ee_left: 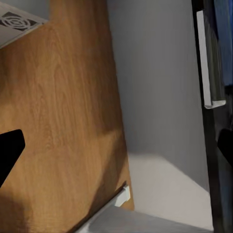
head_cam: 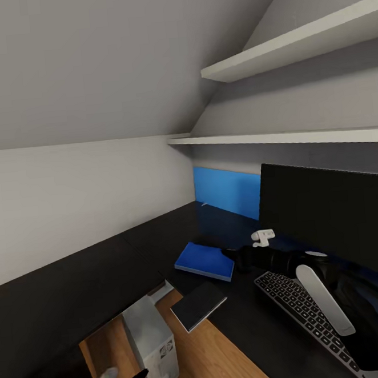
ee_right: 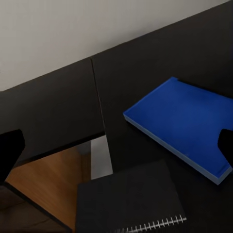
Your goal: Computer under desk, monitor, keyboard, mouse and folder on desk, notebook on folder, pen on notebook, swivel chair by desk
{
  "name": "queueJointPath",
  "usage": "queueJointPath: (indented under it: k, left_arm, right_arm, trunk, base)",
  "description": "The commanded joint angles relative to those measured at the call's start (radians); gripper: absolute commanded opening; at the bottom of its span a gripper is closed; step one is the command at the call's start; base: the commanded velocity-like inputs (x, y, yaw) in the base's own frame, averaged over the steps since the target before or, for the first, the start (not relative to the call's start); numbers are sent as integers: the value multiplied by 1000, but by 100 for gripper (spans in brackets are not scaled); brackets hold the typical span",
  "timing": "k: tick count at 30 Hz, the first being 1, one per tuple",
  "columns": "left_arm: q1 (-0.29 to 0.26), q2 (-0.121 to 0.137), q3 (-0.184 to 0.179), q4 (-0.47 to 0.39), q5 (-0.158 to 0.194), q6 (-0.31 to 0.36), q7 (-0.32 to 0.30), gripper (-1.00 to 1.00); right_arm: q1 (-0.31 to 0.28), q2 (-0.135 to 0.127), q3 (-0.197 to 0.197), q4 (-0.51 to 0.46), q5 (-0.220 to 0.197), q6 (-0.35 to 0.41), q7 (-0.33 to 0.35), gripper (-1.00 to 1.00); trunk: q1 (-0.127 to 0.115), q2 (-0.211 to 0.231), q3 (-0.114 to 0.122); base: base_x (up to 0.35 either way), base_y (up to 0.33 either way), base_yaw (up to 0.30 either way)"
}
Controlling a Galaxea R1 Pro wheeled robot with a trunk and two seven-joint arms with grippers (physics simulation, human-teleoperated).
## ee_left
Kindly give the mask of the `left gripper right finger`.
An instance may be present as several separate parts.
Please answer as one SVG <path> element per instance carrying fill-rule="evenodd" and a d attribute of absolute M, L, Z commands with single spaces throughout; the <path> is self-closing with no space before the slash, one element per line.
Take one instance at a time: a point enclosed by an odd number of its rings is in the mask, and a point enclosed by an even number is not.
<path fill-rule="evenodd" d="M 217 146 L 224 157 L 226 157 L 231 167 L 233 167 L 233 131 L 221 129 Z"/>

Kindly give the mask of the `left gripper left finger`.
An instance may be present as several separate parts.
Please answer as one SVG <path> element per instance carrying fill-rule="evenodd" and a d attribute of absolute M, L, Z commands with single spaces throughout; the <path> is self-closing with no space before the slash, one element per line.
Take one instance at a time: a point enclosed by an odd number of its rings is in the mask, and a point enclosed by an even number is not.
<path fill-rule="evenodd" d="M 0 187 L 25 148 L 21 129 L 0 134 Z"/>

